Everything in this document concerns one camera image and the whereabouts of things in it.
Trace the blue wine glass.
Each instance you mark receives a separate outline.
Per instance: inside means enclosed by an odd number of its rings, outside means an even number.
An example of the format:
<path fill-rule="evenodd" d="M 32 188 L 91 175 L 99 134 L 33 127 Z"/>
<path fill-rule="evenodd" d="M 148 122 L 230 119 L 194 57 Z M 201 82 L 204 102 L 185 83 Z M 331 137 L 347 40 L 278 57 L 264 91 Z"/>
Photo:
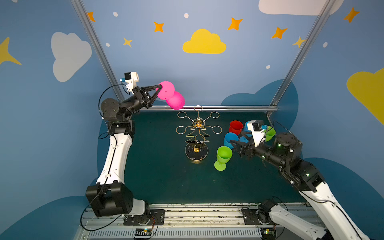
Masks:
<path fill-rule="evenodd" d="M 224 146 L 233 149 L 234 146 L 231 144 L 231 141 L 238 141 L 239 137 L 235 133 L 227 133 L 224 137 Z"/>
<path fill-rule="evenodd" d="M 249 123 L 249 121 L 247 121 L 247 122 L 244 124 L 244 129 L 243 129 L 244 132 L 251 132 L 251 131 L 249 130 L 249 128 L 248 128 L 248 123 Z M 248 142 L 249 142 L 248 138 L 252 139 L 252 138 L 253 138 L 252 134 L 246 134 L 246 137 L 241 136 L 241 137 L 239 138 L 239 140 L 240 140 L 240 142 L 248 143 Z"/>

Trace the green wine glass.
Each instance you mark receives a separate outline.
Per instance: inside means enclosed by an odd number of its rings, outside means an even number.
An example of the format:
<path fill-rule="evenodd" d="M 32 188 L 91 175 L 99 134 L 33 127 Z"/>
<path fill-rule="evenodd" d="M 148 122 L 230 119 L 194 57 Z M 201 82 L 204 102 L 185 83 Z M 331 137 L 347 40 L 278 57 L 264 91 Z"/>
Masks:
<path fill-rule="evenodd" d="M 266 139 L 265 139 L 265 142 L 268 142 L 270 141 L 276 134 L 276 130 L 271 127 L 271 126 L 268 126 L 267 127 L 267 132 L 266 132 Z"/>
<path fill-rule="evenodd" d="M 217 150 L 217 160 L 214 163 L 214 167 L 217 171 L 224 171 L 226 169 L 226 163 L 233 156 L 233 151 L 229 147 L 222 146 Z"/>

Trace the red wine glass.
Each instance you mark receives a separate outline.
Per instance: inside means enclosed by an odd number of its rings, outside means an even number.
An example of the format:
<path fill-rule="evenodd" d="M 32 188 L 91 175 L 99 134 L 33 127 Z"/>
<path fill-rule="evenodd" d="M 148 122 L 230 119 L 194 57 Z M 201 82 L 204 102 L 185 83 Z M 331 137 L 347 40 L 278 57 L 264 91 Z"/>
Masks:
<path fill-rule="evenodd" d="M 244 129 L 244 125 L 242 122 L 237 121 L 237 120 L 230 122 L 230 126 L 229 126 L 229 132 L 230 133 L 240 135 L 241 132 L 243 131 L 243 129 Z"/>

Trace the pink wine glass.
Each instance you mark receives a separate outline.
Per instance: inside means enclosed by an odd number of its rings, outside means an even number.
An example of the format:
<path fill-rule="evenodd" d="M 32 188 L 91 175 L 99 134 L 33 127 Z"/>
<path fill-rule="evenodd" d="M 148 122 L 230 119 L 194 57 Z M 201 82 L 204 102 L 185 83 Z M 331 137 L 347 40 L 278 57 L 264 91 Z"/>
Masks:
<path fill-rule="evenodd" d="M 169 81 L 160 83 L 162 89 L 158 93 L 158 98 L 165 100 L 173 110 L 180 110 L 185 106 L 185 98 L 175 90 L 175 86 Z"/>

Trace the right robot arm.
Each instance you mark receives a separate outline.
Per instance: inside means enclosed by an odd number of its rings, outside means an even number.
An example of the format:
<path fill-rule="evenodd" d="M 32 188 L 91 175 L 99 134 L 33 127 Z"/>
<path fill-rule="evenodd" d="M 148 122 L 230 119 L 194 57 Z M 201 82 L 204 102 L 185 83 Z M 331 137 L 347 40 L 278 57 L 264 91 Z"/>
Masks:
<path fill-rule="evenodd" d="M 301 159 L 302 142 L 290 133 L 276 135 L 273 146 L 231 140 L 240 156 L 259 157 L 278 168 L 280 175 L 312 206 L 324 223 L 319 227 L 289 213 L 273 200 L 259 205 L 262 224 L 277 224 L 304 240 L 367 240 L 369 237 L 354 223 L 326 183 L 323 175 L 310 162 Z"/>

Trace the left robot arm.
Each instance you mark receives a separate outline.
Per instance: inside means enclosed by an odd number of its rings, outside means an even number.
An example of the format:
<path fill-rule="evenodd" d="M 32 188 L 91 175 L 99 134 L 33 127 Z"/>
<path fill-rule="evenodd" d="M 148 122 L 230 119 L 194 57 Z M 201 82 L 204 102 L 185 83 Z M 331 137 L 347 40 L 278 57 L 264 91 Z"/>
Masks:
<path fill-rule="evenodd" d="M 110 136 L 106 162 L 96 184 L 89 186 L 86 197 L 97 217 L 113 215 L 145 216 L 150 214 L 148 204 L 134 198 L 125 186 L 125 167 L 135 135 L 132 115 L 140 109 L 152 107 L 161 85 L 134 87 L 133 95 L 120 102 L 108 98 L 100 100 L 100 111 Z"/>

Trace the right circuit board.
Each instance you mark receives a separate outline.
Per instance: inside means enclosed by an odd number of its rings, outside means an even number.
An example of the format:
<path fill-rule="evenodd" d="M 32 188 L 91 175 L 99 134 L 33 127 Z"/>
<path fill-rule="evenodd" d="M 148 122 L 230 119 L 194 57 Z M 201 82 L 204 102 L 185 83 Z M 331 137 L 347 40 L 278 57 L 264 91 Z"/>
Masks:
<path fill-rule="evenodd" d="M 276 239 L 276 230 L 261 228 L 261 240 L 275 240 Z"/>

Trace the circuit board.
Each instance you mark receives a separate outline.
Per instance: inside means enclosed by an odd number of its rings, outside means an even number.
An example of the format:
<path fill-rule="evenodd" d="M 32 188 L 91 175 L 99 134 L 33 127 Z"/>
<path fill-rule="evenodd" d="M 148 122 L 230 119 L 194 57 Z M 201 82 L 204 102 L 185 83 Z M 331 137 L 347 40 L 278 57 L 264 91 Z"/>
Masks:
<path fill-rule="evenodd" d="M 136 228 L 134 231 L 134 238 L 144 238 L 144 239 L 149 239 L 151 238 L 155 233 L 155 230 L 150 230 L 148 228 Z"/>
<path fill-rule="evenodd" d="M 261 228 L 261 240 L 275 240 L 276 239 L 276 230 Z"/>

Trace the back aluminium frame bar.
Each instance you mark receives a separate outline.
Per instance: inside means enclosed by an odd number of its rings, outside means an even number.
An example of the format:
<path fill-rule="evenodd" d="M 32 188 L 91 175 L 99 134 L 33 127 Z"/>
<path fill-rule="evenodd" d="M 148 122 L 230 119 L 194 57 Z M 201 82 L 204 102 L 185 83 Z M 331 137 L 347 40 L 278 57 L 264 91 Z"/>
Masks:
<path fill-rule="evenodd" d="M 169 106 L 152 106 L 149 109 L 141 108 L 141 111 L 173 111 Z M 216 111 L 216 112 L 276 112 L 277 106 L 188 106 L 185 105 L 178 111 Z"/>

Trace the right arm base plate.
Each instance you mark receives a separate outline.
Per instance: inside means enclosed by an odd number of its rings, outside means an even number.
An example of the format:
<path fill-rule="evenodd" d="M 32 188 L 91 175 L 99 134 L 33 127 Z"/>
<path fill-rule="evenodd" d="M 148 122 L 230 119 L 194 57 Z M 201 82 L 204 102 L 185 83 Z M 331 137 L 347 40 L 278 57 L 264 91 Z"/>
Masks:
<path fill-rule="evenodd" d="M 280 225 L 271 218 L 272 209 L 241 208 L 245 225 Z"/>

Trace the aluminium front rail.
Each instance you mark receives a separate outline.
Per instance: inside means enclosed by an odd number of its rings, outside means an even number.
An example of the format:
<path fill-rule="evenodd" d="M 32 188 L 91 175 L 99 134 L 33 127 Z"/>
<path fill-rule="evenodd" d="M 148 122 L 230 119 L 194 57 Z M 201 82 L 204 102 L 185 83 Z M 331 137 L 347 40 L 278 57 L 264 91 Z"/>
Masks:
<path fill-rule="evenodd" d="M 153 204 L 152 210 L 165 210 L 163 226 L 124 226 L 125 216 L 97 218 L 87 209 L 76 240 L 147 240 L 134 238 L 136 228 L 155 230 L 149 240 L 259 240 L 261 228 L 276 230 L 279 240 L 297 236 L 279 225 L 245 225 L 241 208 L 257 209 L 255 203 Z"/>

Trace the left aluminium frame post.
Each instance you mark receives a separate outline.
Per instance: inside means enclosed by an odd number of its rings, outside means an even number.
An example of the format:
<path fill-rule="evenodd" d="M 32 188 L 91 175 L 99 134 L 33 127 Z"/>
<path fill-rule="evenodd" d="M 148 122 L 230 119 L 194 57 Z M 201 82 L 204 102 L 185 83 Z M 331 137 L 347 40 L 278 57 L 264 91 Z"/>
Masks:
<path fill-rule="evenodd" d="M 96 34 L 96 31 L 93 27 L 92 21 L 88 16 L 85 5 L 81 0 L 71 0 L 71 3 L 92 43 L 92 46 L 99 58 L 99 61 L 104 69 L 104 72 L 110 82 L 110 85 L 117 85 L 120 81 L 116 78 L 113 69 L 107 59 L 107 56 L 103 50 L 103 47 L 100 43 L 100 40 Z"/>

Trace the aluminium frame post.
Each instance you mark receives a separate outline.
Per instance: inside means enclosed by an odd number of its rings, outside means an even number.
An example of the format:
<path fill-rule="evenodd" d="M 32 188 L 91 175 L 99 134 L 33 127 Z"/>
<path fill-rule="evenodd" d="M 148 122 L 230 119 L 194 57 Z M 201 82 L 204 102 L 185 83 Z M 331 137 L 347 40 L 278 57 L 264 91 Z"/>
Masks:
<path fill-rule="evenodd" d="M 103 50 L 103 47 L 100 43 L 100 40 L 96 34 L 96 31 L 93 27 L 92 21 L 88 16 L 85 5 L 81 0 L 71 0 L 71 3 L 92 43 L 92 46 L 99 58 L 99 61 L 104 69 L 104 72 L 110 82 L 110 85 L 117 85 L 120 81 L 116 78 L 113 69 L 107 59 L 107 56 Z"/>
<path fill-rule="evenodd" d="M 310 31 L 307 35 L 307 40 L 301 46 L 301 48 L 300 48 L 293 64 L 291 65 L 287 75 L 283 79 L 280 87 L 278 88 L 275 96 L 272 99 L 271 104 L 270 104 L 271 109 L 277 109 L 278 108 L 279 102 L 281 101 L 283 95 L 287 91 L 289 85 L 291 84 L 292 80 L 294 79 L 300 66 L 304 62 L 307 54 L 309 53 L 313 43 L 316 41 L 319 33 L 321 32 L 325 23 L 327 22 L 328 18 L 330 17 L 331 10 L 335 4 L 336 4 L 335 0 L 325 1 L 323 8 L 321 9 L 318 17 L 316 18 L 312 28 L 310 29 Z"/>

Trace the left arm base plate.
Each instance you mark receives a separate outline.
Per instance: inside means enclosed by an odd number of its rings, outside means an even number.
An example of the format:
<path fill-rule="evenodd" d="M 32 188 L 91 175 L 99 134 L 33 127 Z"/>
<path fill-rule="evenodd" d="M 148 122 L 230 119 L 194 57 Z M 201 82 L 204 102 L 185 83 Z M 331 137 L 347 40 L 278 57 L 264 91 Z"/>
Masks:
<path fill-rule="evenodd" d="M 165 220 L 165 210 L 150 210 L 149 213 L 139 216 L 125 216 L 124 226 L 163 226 Z"/>

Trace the right aluminium frame post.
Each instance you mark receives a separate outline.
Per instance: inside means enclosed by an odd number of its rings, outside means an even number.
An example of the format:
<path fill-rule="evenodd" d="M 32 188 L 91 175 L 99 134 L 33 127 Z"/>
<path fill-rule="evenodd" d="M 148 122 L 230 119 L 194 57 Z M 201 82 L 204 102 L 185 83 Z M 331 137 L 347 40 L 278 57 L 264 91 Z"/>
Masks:
<path fill-rule="evenodd" d="M 287 75 L 283 79 L 280 87 L 278 88 L 275 96 L 272 99 L 271 104 L 270 104 L 271 109 L 277 109 L 278 108 L 279 102 L 281 101 L 283 95 L 287 91 L 289 85 L 291 84 L 292 80 L 294 79 L 300 66 L 304 62 L 307 54 L 309 53 L 313 43 L 316 41 L 319 33 L 321 32 L 325 23 L 327 22 L 328 18 L 330 17 L 331 10 L 335 4 L 336 4 L 335 0 L 325 1 L 323 8 L 321 9 L 318 17 L 316 18 L 312 28 L 310 29 L 310 31 L 307 35 L 307 40 L 301 46 L 301 48 L 300 48 L 293 64 L 291 65 Z"/>

